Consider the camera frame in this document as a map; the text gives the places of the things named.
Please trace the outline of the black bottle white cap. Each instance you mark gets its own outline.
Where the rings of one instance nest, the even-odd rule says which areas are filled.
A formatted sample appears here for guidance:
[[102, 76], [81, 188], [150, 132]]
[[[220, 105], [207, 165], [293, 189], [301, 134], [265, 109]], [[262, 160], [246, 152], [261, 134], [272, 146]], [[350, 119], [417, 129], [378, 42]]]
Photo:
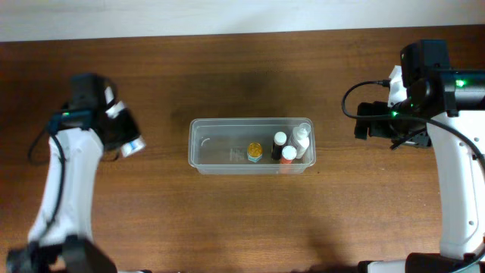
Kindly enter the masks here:
[[285, 146], [287, 141], [287, 135], [280, 131], [274, 134], [272, 150], [271, 150], [271, 158], [273, 160], [279, 161], [281, 158], [283, 147]]

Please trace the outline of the orange tube white cap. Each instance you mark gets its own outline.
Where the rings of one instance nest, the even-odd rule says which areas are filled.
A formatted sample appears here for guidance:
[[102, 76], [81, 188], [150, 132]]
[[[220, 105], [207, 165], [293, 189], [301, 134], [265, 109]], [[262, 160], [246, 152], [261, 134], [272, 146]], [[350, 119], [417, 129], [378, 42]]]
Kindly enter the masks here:
[[291, 164], [297, 156], [297, 150], [294, 146], [285, 146], [281, 152], [280, 173], [287, 174], [291, 169]]

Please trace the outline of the white medicine box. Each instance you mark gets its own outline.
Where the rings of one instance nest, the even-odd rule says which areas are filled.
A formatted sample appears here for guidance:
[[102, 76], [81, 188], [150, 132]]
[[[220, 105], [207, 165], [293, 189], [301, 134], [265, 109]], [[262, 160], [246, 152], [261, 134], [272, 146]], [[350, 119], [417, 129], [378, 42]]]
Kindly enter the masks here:
[[129, 157], [137, 152], [140, 152], [146, 147], [145, 140], [139, 136], [138, 138], [129, 141], [128, 143], [123, 144], [120, 147], [121, 155], [126, 158]]

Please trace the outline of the white spray bottle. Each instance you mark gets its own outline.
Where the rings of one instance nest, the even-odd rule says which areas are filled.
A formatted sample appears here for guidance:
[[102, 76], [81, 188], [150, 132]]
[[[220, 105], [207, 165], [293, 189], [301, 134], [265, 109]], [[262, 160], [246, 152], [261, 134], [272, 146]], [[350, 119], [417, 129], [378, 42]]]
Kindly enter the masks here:
[[296, 149], [296, 158], [301, 159], [310, 145], [311, 125], [309, 123], [301, 123], [294, 127], [288, 141], [289, 146]]

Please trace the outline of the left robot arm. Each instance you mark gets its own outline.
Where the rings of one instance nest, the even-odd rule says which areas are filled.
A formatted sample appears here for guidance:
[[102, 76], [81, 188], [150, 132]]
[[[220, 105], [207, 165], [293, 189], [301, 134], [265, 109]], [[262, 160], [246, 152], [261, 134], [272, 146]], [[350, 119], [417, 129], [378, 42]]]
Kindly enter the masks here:
[[8, 272], [50, 272], [59, 260], [63, 272], [119, 272], [93, 240], [95, 176], [106, 152], [128, 157], [146, 143], [108, 77], [77, 74], [70, 87], [71, 100], [44, 129], [50, 159], [41, 205], [27, 245], [8, 252]]

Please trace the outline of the small gold lid jar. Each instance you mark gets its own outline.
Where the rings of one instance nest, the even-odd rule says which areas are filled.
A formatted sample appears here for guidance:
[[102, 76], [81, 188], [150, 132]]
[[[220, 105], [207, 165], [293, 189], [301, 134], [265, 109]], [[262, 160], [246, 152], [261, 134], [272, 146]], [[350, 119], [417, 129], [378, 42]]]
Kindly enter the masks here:
[[247, 148], [247, 157], [251, 162], [258, 162], [263, 156], [263, 149], [260, 143], [250, 143]]

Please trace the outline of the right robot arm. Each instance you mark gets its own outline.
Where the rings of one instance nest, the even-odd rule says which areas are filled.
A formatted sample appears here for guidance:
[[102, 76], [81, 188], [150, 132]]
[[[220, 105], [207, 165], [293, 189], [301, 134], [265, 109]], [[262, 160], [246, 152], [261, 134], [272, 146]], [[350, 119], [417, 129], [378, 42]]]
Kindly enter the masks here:
[[380, 137], [432, 148], [440, 186], [438, 253], [403, 260], [362, 261], [359, 272], [482, 272], [484, 270], [484, 72], [456, 70], [446, 41], [422, 39], [400, 52], [401, 64], [378, 85], [386, 102], [363, 102], [352, 119], [355, 138]]

